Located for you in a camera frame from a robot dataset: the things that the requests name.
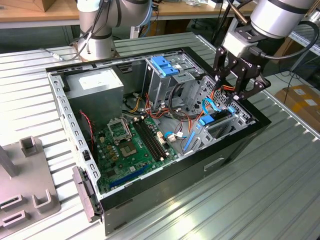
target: chip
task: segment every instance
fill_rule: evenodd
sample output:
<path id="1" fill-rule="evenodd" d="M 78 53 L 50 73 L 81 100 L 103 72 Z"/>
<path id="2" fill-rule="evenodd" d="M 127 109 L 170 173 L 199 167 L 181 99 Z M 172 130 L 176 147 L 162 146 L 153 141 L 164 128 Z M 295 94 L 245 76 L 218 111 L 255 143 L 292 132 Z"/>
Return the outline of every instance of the chip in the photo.
<path id="1" fill-rule="evenodd" d="M 136 154 L 137 153 L 137 149 L 135 147 L 135 145 L 131 142 L 131 141 L 127 141 L 127 142 L 124 142 L 124 143 L 121 143 L 119 145 L 119 149 L 122 153 L 122 155 L 124 157 L 128 157 L 132 154 Z"/>
<path id="2" fill-rule="evenodd" d="M 115 171 L 115 170 L 107 171 L 107 172 L 106 172 L 106 175 L 108 176 L 108 178 L 110 178 L 110 177 L 116 175 L 116 171 Z"/>

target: ram slot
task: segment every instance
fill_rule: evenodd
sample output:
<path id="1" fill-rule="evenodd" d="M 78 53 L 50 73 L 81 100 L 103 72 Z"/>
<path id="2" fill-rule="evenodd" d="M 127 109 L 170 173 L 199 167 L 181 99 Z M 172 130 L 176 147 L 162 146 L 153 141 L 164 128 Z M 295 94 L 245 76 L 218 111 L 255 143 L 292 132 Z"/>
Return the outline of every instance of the ram slot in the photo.
<path id="1" fill-rule="evenodd" d="M 150 151 L 154 160 L 159 161 L 160 158 L 166 157 L 166 153 L 160 146 L 160 143 L 157 142 L 148 126 L 143 121 L 135 122 L 133 126 L 138 132 L 145 146 Z"/>

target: side panel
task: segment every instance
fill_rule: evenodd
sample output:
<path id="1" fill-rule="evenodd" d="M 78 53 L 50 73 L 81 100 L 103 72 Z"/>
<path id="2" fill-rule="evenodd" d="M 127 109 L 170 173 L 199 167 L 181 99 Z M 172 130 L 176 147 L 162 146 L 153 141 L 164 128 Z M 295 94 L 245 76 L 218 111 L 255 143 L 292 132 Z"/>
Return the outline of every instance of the side panel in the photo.
<path id="1" fill-rule="evenodd" d="M 263 129 L 235 142 L 166 180 L 104 212 L 105 234 L 121 228 L 133 219 L 172 198 L 181 191 L 233 161 Z"/>

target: red cable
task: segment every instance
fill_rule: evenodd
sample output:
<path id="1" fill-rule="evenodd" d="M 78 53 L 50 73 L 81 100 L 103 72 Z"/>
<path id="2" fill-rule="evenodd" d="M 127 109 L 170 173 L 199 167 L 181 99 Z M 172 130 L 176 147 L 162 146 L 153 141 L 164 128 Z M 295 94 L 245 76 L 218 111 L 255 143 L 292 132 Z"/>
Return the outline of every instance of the red cable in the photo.
<path id="1" fill-rule="evenodd" d="M 93 152 L 93 151 L 94 151 L 94 133 L 93 133 L 92 127 L 91 127 L 91 121 L 90 121 L 90 119 L 88 118 L 88 116 L 87 116 L 83 111 L 80 111 L 80 113 L 85 117 L 86 121 L 87 121 L 88 124 L 89 124 L 90 134 L 91 134 L 91 150 L 92 150 L 92 152 Z"/>

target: blue cable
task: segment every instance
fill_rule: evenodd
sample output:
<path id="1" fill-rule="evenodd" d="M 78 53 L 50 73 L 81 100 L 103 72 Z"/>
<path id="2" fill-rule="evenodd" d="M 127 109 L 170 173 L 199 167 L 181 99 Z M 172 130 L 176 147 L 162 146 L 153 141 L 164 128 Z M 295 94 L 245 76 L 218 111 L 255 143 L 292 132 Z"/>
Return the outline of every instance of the blue cable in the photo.
<path id="1" fill-rule="evenodd" d="M 143 34 L 142 38 L 149 32 L 150 29 L 150 21 L 148 22 L 148 28 L 146 30 L 146 32 Z"/>
<path id="2" fill-rule="evenodd" d="M 164 138 L 166 139 L 168 137 L 169 134 L 174 134 L 172 131 L 168 131 L 164 134 Z"/>
<path id="3" fill-rule="evenodd" d="M 212 101 L 210 98 L 207 98 L 207 97 L 206 97 L 205 99 L 202 100 L 202 110 L 204 111 L 205 114 L 208 114 L 208 111 L 207 111 L 207 108 L 206 108 L 206 104 L 205 104 L 206 101 L 208 101 L 208 102 L 211 104 L 213 110 L 215 110 L 215 111 L 217 111 L 217 112 L 221 112 L 221 109 L 219 109 L 219 108 L 215 105 L 214 101 Z"/>
<path id="4" fill-rule="evenodd" d="M 164 138 L 166 139 L 166 138 L 168 137 L 168 135 L 170 135 L 170 134 L 173 134 L 173 135 L 174 135 L 174 133 L 173 133 L 172 131 L 168 131 L 168 132 L 166 132 L 166 133 L 164 134 Z"/>

